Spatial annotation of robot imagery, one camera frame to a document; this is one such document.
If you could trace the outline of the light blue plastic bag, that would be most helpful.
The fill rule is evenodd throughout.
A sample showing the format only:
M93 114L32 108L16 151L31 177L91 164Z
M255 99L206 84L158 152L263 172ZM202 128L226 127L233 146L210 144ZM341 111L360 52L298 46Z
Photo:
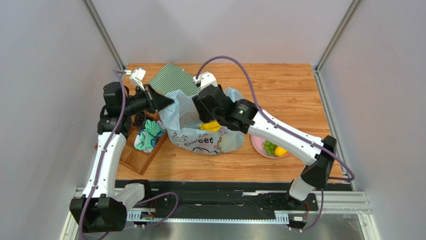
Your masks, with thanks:
M165 94L174 103L159 112L160 120L167 130L170 141L184 150L217 155L238 150L245 135L222 126L217 131L199 129L202 121L190 96L181 90Z

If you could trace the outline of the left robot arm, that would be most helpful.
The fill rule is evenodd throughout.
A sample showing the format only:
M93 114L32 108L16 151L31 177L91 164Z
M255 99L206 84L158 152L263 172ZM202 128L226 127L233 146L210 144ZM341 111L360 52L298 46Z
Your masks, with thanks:
M88 233L120 232L125 228L128 212L145 198L146 180L127 184L115 192L120 157L132 126L132 116L141 112L157 113L174 100L157 93L150 85L136 88L130 95L122 82L103 87L104 106L97 124L97 149L93 168L81 197L73 198L69 211L78 223L81 236Z

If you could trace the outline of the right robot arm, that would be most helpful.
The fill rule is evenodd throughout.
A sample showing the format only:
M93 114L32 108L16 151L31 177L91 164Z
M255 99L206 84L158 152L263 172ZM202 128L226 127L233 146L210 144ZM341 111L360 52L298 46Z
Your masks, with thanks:
M258 109L247 99L231 100L221 87L212 84L193 96L192 101L202 122L217 121L231 131L267 140L304 163L304 169L287 191L288 201L305 201L311 191L327 185L337 144L332 136L320 138L306 134Z

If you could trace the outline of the yellow banana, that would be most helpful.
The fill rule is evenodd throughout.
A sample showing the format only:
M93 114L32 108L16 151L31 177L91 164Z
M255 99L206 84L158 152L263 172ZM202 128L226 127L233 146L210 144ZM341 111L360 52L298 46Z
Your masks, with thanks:
M222 128L222 126L217 121L211 121L200 124L198 128L204 131L217 132Z

